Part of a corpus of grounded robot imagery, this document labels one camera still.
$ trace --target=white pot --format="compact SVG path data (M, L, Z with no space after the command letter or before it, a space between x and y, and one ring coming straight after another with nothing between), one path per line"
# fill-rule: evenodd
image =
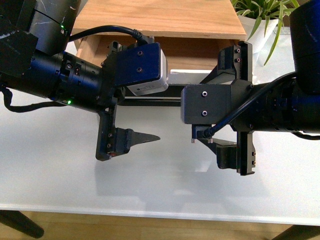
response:
M265 26L266 26L266 20L262 20L260 23L260 26L254 33L254 35L248 40L248 37L250 36L252 29L254 28L256 20L253 18L249 18L246 16L238 16L239 20L246 32L246 41L248 43L252 44L252 50L253 53L256 54L261 51L261 49L264 47L265 43L267 42L268 38L270 37L271 33L275 29L275 27L278 24L277 19L271 19L268 23L268 27L266 29L265 33Z

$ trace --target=tabletop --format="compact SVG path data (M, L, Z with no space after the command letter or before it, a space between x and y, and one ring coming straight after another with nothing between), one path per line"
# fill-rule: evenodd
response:
M289 35L262 66L272 40L256 56L255 84L294 71ZM43 101L13 93L13 105ZM240 176L218 169L207 147L191 143L179 107L120 106L117 127L161 140L105 162L95 159L95 113L70 106L12 113L2 99L0 113L2 210L320 226L317 141L255 132L255 174ZM236 133L227 126L216 137L235 141Z

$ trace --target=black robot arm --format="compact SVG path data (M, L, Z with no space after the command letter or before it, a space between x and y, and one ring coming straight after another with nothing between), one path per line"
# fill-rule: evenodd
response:
M240 42L222 50L217 67L202 84L182 91L181 118L192 124L193 142L209 147L221 169L253 174L256 150L253 132L288 132L320 140L320 2L311 0L290 15L296 72L271 83L252 84L252 48ZM213 138L226 125L237 142Z
M98 113L96 158L105 161L160 139L116 128L115 118L125 87L136 96L167 89L167 61L152 38L126 27L103 26L70 37L79 5L80 0L0 1L0 92L5 107L17 113L68 105ZM69 41L101 31L132 35L136 43L105 46L109 53L101 67L65 52ZM52 102L11 106L9 89Z

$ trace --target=green leaf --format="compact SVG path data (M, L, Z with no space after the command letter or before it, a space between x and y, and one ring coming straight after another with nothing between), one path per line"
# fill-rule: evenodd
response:
M251 9L251 0L245 0L246 5Z
M279 36L280 36L280 31L281 31L281 27L282 27L282 24L283 24L283 15L284 15L284 4L283 4L282 2L280 2L278 29L277 29L277 31L276 31L275 39L274 39L274 41L273 41L273 44L272 44L272 46L271 46L269 55L268 55L268 57L266 58L264 65L266 65L267 62L269 61L269 59L271 58L271 56L272 56L272 54L274 53L274 50L275 50L275 48L276 48L276 45L277 45L277 43L278 43Z
M260 5L259 5L257 2L255 2L255 1L251 1L251 3L254 4L254 5L256 5L257 7L260 7Z
M297 0L291 0L291 2L295 8L298 8L300 6Z
M275 2L276 2L277 0L271 0L271 1L269 1L269 3L268 3L268 7L267 7L267 9L270 11L270 9L272 9L272 7L273 7L273 5L275 4Z
M244 12L241 15L245 17L246 15L248 15L251 12L252 12L251 10L247 9L247 10L244 10Z
M264 37L266 37L269 21L270 21L270 17L269 16L265 16Z
M233 7L235 7L238 2L239 2L239 0L231 0L231 4Z
M260 26L260 23L262 21L262 18L260 16L258 16L254 22L254 25L253 25L253 29L250 33L250 36L248 37L248 40L255 34L255 32L257 31L258 27Z

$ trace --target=black cable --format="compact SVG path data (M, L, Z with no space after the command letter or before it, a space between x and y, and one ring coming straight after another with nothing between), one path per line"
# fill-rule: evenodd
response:
M31 104L31 105L27 105L27 106L11 106L12 97L13 97L12 92L5 87L0 87L0 92L3 93L4 106L9 111L15 112L15 113L26 113L26 112L31 112L31 111L41 109L41 108L64 107L65 106L65 105L58 103L58 102L55 102L55 101L40 102L40 103Z
M292 132L293 135L297 136L298 138L301 139L306 139L306 140L320 140L320 136L312 136L308 134L303 134L301 132Z
M109 32L116 32L116 33L123 33L131 35L134 39L138 41L140 45L150 44L153 43L153 39L143 35L136 29L131 29L125 26L116 26L116 25L105 25L105 26L97 26L82 32L79 32L75 35L70 36L69 42L73 42L78 39L82 39L94 34L100 33L109 33Z
M281 77L278 77L276 80L270 82L268 85L261 88L259 91L257 91L255 94L250 96L248 100L246 100L241 106L239 106L237 109L230 112L226 117L224 117L221 121L219 121L216 125L213 127L209 127L204 131L198 131L197 136L199 138L210 138L212 137L216 132L221 130L224 126L229 124L233 119L238 117L241 113L243 113L250 105L255 102L258 98L266 94L268 91L273 89L274 87L286 82L287 80L291 80L293 77L295 77L297 74L296 72L291 72L286 75L283 75Z

